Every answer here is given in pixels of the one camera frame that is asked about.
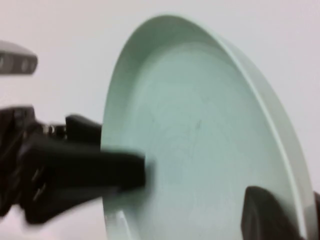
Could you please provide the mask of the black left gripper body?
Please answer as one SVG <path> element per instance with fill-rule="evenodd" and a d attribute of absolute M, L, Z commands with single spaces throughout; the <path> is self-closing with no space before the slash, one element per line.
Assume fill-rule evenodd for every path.
<path fill-rule="evenodd" d="M 32 133 L 58 139 L 67 138 L 65 124 L 44 124 L 36 119 L 33 106 L 7 106 L 0 109 L 0 215 L 7 215 L 19 202 L 20 170 L 18 152 Z"/>

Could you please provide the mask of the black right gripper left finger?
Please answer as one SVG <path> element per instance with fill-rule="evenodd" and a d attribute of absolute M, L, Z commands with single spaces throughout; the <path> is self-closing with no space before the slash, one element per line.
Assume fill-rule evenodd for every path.
<path fill-rule="evenodd" d="M 303 239 L 272 193 L 258 186 L 245 190 L 241 232 L 244 240 Z"/>

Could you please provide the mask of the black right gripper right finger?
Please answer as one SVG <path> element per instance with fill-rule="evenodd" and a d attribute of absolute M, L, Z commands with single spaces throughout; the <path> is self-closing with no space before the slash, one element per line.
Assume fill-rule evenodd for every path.
<path fill-rule="evenodd" d="M 307 208 L 308 214 L 308 240 L 320 239 L 320 194 L 312 192 L 310 206 Z"/>

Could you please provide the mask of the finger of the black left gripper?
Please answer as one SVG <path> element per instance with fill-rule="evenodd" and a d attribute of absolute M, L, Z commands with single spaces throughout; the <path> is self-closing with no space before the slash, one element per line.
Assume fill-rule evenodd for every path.
<path fill-rule="evenodd" d="M 99 197 L 143 188 L 141 154 L 33 136 L 21 146 L 21 207 L 28 223 L 46 223 Z"/>
<path fill-rule="evenodd" d="M 66 143 L 70 150 L 100 150 L 102 125 L 82 115 L 72 114 L 65 118 Z"/>

